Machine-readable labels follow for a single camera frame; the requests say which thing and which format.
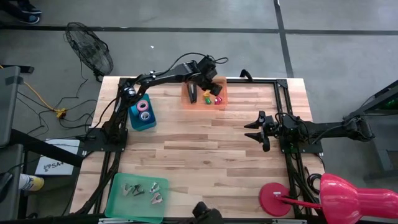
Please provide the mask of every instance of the green plastic tray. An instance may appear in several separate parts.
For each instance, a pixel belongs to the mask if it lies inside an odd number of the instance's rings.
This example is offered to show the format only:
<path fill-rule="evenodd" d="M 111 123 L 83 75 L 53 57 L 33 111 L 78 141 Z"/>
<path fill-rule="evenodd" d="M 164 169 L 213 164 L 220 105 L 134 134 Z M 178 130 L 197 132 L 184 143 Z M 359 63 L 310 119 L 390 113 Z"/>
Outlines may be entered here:
<path fill-rule="evenodd" d="M 152 204 L 153 194 L 149 193 L 152 184 L 157 182 L 160 186 L 158 191 L 163 202 Z M 122 185 L 133 186 L 141 184 L 144 194 L 133 196 L 132 190 L 127 196 L 123 195 Z M 109 218 L 124 218 L 148 223 L 160 223 L 163 220 L 164 212 L 169 194 L 169 181 L 165 178 L 144 177 L 132 174 L 117 173 L 114 176 L 111 193 L 105 208 L 105 215 Z"/>

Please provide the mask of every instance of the red lamp base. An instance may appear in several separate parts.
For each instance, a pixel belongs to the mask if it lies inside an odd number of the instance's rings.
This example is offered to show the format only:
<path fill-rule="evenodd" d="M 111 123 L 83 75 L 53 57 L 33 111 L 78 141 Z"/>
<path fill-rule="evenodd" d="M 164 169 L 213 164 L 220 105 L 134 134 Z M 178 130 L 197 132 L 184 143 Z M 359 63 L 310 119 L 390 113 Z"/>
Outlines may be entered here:
<path fill-rule="evenodd" d="M 279 197 L 289 196 L 289 190 L 282 184 L 266 184 L 260 190 L 259 201 L 266 213 L 275 217 L 281 217 L 286 215 L 292 206 L 276 199 L 276 195 Z"/>

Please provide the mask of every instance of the red lamp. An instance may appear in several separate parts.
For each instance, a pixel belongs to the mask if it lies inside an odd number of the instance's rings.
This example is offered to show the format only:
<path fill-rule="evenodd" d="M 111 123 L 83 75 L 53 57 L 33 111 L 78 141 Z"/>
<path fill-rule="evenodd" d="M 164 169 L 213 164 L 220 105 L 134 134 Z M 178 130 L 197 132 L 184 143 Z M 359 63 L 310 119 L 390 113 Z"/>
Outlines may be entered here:
<path fill-rule="evenodd" d="M 398 218 L 397 193 L 387 189 L 357 188 L 333 174 L 322 175 L 319 204 L 285 196 L 289 196 L 288 188 L 269 183 L 261 188 L 259 201 L 262 209 L 275 217 L 286 215 L 292 203 L 320 209 L 330 224 L 352 224 L 362 216 Z"/>

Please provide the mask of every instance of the sneaker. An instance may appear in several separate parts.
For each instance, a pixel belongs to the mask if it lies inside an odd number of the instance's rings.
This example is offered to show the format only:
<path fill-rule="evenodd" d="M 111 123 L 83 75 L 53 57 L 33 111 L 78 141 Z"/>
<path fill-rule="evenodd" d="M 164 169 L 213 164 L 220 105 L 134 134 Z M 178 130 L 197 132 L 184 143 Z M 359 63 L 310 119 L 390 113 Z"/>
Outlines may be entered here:
<path fill-rule="evenodd" d="M 36 9 L 36 7 L 34 7 L 31 3 L 29 3 L 29 1 L 28 2 L 19 1 L 18 7 L 24 13 L 29 13 L 29 14 L 41 14 L 42 13 L 42 11 Z"/>
<path fill-rule="evenodd" d="M 24 17 L 24 18 L 19 18 L 19 22 L 23 22 L 23 23 L 26 23 L 26 24 L 36 24 L 39 21 L 40 21 L 40 18 L 37 17 L 37 16 L 33 16 L 33 15 L 30 15 L 30 16 L 27 16 L 27 17 Z"/>

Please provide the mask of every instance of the gray concrete floor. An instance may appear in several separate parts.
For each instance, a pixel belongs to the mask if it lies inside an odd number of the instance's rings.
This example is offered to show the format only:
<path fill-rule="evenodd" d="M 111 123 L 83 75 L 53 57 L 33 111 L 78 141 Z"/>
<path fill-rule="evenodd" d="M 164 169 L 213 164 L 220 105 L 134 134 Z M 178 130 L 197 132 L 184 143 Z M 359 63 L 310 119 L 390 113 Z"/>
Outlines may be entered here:
<path fill-rule="evenodd" d="M 42 22 L 38 26 L 59 26 L 79 21 L 88 26 L 277 28 L 272 0 L 31 2 L 43 10 Z M 398 28 L 395 13 L 398 2 L 393 0 L 280 0 L 280 6 L 286 29 Z M 0 21 L 15 23 L 4 13 L 0 14 Z M 238 76 L 242 68 L 248 69 L 254 77 L 287 76 L 279 34 L 97 32 L 97 35 L 109 45 L 114 61 L 112 75 L 162 70 L 179 55 L 199 51 L 215 57 L 229 57 L 227 64 L 217 68 L 219 74 L 229 77 Z M 397 41 L 396 35 L 287 35 L 294 77 L 305 80 L 313 120 L 339 121 L 368 96 L 395 81 Z M 64 42 L 63 32 L 0 30 L 0 52 L 3 64 L 35 67 L 33 74 L 23 77 L 51 105 L 63 96 L 73 96 L 82 82 L 79 60 L 69 44 Z M 66 108 L 98 96 L 100 84 L 85 66 L 83 75 L 90 80 L 81 90 L 79 99 L 63 104 Z M 21 86 L 20 91 L 34 97 L 26 86 Z M 24 101 L 36 111 L 43 109 Z M 68 116 L 77 118 L 93 108 L 95 103 L 87 103 Z M 28 132 L 38 125 L 37 116 L 25 105 L 18 103 L 16 110 L 16 129 Z M 61 128 L 53 114 L 45 114 L 44 119 L 50 131 L 40 136 L 41 139 L 84 133 L 83 128 Z M 364 182 L 364 175 L 379 171 L 370 143 L 327 139 L 322 144 L 327 172 L 340 175 L 360 187 L 398 191 L 397 179 Z M 69 198 L 66 190 L 70 188 L 36 197 L 31 202 L 31 210 L 37 211 L 41 217 L 60 215 Z"/>

